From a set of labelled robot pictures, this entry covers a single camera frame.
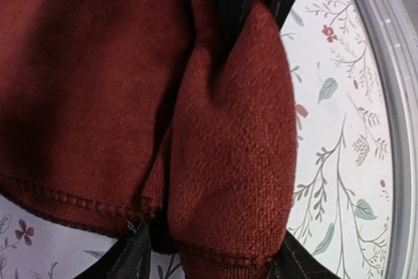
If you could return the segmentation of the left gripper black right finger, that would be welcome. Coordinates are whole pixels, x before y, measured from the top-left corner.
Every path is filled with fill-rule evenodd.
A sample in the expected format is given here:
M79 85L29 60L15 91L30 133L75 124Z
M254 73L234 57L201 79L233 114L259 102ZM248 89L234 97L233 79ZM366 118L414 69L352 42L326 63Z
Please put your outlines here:
M324 267L291 234L286 233L273 259L270 279L339 279Z

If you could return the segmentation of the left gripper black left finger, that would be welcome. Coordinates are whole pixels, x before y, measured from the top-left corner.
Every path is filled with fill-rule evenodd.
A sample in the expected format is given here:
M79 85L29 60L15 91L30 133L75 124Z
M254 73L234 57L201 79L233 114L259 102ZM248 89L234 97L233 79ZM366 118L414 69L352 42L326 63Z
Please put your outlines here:
M148 279L151 243L148 225L140 222L120 238L96 263L75 279Z

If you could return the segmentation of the dark red towel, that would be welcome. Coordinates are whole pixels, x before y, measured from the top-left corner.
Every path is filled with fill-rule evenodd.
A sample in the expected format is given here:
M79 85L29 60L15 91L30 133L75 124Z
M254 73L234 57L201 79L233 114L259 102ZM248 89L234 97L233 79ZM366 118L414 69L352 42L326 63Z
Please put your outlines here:
M251 0L228 56L217 0L1 0L1 195L123 238L186 278L266 278L297 158L279 29Z

